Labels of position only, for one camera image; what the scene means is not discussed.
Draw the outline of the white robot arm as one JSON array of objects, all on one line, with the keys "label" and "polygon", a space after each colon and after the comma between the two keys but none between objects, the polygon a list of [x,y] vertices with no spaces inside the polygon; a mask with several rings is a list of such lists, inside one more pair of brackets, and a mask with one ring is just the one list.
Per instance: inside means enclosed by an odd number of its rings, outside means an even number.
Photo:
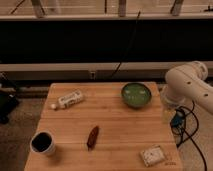
[{"label": "white robot arm", "polygon": [[207,66],[200,61],[192,61],[168,70],[166,84],[160,97],[163,104],[162,122],[169,124],[185,99],[190,99],[213,114],[213,87],[205,82]]}]

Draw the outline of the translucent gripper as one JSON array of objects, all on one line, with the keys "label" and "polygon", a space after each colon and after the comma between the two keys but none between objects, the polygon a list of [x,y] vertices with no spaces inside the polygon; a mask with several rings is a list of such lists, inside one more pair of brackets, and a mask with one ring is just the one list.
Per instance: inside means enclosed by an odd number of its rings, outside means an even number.
[{"label": "translucent gripper", "polygon": [[175,109],[183,103],[183,97],[165,85],[160,92],[160,98],[163,104],[162,122],[169,124],[176,113]]}]

